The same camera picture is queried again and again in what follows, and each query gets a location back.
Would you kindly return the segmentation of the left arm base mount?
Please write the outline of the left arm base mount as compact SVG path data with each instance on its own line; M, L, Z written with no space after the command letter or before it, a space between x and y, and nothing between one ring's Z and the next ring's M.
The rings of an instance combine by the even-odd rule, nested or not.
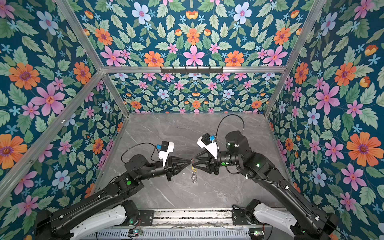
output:
M128 226L138 227L138 226L152 226L155 216L154 210L139 210L138 214L133 218L128 220Z

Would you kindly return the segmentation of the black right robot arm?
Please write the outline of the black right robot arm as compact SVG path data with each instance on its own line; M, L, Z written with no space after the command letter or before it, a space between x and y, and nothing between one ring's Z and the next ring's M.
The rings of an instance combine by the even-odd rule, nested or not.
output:
M283 177L276 166L263 154L254 152L248 139L240 131L226 135L226 150L220 151L215 136L205 134L197 144L203 152L196 155L193 167L217 175L221 167L235 166L246 179L271 193L285 212L252 200L245 208L250 223L259 222L277 228L295 240L329 240L339 218L319 209Z

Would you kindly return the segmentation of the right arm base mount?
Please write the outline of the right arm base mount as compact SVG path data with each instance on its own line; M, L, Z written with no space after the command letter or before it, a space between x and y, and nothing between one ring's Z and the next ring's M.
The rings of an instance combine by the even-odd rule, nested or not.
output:
M252 199L251 202L242 208L238 205L232 205L232 221L234 226L256 226L265 225L265 222L261 221L261 217L256 214L257 210L261 210L261 207L266 205L259 200Z

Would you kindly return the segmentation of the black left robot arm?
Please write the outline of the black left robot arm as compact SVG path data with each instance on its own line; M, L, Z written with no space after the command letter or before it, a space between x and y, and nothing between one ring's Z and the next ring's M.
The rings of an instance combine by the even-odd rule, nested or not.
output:
M80 240L108 227L134 225L139 211L130 198L144 188L142 181L159 176L170 181L190 164L190 160L174 156L167 157L165 163L150 163L145 156L135 155L125 164L126 171L100 191L54 213L38 213L35 238Z

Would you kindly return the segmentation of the silver metal keyring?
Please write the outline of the silver metal keyring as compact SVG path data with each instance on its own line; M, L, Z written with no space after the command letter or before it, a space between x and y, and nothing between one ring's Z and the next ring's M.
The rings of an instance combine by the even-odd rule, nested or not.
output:
M196 168L194 168L193 166L191 166L191 168L192 168L191 181L192 181L192 183L196 184L198 182L197 172L196 172L196 174L193 173L193 169L196 169Z

